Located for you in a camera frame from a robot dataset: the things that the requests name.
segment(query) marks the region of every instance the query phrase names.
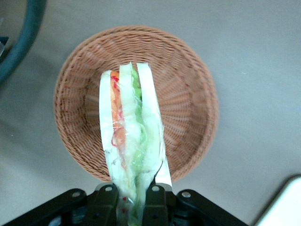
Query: sandwich wedge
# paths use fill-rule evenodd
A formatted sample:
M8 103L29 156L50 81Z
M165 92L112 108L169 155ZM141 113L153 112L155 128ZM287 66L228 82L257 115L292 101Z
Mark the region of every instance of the sandwich wedge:
M145 192L165 158L163 124L147 63L121 65L101 76L99 116L103 149L119 190L120 225L142 224Z

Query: sandwich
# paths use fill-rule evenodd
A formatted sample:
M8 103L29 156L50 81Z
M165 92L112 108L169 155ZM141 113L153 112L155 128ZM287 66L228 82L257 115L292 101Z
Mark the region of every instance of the sandwich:
M103 150L119 190L120 225L142 225L146 190L165 158L163 124L148 63L105 71L99 89Z

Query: black metal bracket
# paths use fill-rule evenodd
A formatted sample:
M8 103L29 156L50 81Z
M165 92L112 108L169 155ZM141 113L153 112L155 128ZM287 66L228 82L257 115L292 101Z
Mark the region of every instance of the black metal bracket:
M99 185L89 196L69 190L4 226L116 226L117 187ZM143 226L247 226L193 190L177 195L168 186L151 184L146 191Z

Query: gray table surface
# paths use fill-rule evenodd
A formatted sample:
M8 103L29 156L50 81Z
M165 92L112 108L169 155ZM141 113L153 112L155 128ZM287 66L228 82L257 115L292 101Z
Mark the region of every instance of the gray table surface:
M0 1L0 35L16 40L24 0ZM170 32L206 63L220 102L209 153L174 192L196 190L250 224L301 173L301 1L50 0L29 54L0 90L0 224L71 188L101 183L56 130L55 81L84 39L143 24Z

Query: brown wicker basket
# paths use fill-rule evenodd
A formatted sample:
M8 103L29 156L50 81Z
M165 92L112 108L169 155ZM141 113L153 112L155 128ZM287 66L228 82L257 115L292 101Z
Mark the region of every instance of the brown wicker basket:
M72 157L102 181L110 180L99 126L101 74L130 61L148 62L158 96L170 173L176 181L208 151L218 101L207 67L183 41L146 26L100 32L72 52L55 88L55 120Z

